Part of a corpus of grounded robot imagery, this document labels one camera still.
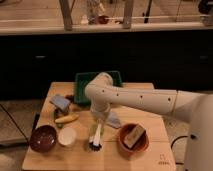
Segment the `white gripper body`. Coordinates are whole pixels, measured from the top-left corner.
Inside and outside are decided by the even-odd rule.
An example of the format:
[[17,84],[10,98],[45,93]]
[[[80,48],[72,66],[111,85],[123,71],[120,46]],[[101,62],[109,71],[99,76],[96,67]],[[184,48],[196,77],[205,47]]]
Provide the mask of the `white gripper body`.
[[110,108],[107,108],[103,111],[98,111],[95,108],[91,108],[90,112],[95,122],[105,124],[110,113]]

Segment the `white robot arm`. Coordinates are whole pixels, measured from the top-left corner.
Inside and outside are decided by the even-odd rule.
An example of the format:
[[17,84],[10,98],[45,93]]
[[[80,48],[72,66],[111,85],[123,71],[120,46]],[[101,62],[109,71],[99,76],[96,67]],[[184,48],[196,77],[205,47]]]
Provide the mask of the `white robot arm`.
[[189,124],[184,171],[213,171],[213,94],[115,87],[102,72],[85,87],[91,113],[103,121],[111,104],[123,105]]

